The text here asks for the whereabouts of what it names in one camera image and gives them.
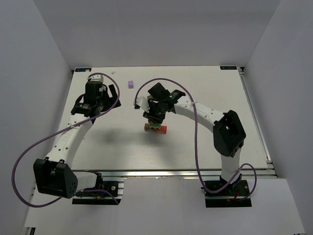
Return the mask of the green notched block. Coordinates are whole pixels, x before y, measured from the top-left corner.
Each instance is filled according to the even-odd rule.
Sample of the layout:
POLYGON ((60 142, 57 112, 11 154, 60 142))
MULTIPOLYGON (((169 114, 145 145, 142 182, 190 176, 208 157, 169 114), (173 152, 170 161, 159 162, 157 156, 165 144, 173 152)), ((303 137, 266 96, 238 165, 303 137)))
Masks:
POLYGON ((149 124, 149 128, 152 129, 152 130, 160 130, 161 129, 161 125, 160 124, 150 123, 149 124))

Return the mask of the red rectangular block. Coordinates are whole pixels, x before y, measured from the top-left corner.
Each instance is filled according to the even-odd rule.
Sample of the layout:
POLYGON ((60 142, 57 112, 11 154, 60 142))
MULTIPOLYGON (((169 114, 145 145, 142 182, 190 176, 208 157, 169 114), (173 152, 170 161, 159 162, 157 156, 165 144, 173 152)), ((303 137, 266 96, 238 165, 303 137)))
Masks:
POLYGON ((161 125, 160 128, 156 129, 156 132, 160 133, 160 134, 166 134, 167 133, 167 126, 161 125))

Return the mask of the purple cube block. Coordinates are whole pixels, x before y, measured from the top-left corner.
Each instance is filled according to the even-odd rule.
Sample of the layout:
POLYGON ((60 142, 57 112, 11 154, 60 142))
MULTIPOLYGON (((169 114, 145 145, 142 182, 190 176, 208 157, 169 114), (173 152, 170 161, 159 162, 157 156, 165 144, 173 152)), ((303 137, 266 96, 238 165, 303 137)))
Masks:
POLYGON ((134 82, 132 80, 128 81, 128 88, 133 89, 134 88, 134 82))

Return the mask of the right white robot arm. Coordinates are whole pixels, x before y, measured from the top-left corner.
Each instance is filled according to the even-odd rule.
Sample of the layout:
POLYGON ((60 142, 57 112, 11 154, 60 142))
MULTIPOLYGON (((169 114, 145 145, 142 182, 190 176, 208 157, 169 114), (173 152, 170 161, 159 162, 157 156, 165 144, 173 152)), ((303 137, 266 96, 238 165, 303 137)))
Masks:
POLYGON ((149 96, 136 95, 135 108, 144 110, 150 123, 161 125, 167 112, 188 117, 213 134, 213 144, 221 155, 221 180, 234 183, 240 178, 239 159, 246 133, 238 114, 230 110, 220 112, 197 103, 187 92, 169 92, 161 83, 148 90, 149 96))

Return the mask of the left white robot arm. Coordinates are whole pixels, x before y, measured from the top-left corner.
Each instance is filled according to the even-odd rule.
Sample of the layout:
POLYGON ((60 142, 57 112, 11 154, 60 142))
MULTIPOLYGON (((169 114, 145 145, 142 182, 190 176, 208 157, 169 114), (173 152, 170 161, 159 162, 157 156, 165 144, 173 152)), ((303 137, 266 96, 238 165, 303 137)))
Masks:
POLYGON ((88 81, 84 94, 80 95, 71 110, 68 130, 44 159, 34 162, 33 170, 38 192, 63 198, 71 198, 84 189, 102 189, 100 173, 93 171, 73 172, 75 154, 97 115, 121 105, 113 84, 88 81))

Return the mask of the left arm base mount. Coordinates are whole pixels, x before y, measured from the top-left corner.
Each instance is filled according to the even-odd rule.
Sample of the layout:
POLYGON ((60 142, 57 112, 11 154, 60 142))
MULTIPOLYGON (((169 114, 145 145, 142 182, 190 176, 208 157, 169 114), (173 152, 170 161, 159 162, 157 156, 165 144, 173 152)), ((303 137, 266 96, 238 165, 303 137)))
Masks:
POLYGON ((100 189, 89 188, 77 192, 72 198, 72 204, 117 206, 121 202, 123 189, 123 181, 103 181, 100 189))

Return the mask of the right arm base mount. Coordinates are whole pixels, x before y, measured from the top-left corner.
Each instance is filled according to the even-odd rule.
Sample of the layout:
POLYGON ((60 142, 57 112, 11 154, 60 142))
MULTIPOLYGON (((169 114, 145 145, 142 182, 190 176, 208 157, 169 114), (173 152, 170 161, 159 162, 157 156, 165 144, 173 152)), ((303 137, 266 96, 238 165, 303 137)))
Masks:
POLYGON ((241 180, 234 188, 226 188, 219 193, 208 193, 204 191, 206 208, 248 208, 252 207, 247 180, 241 180))

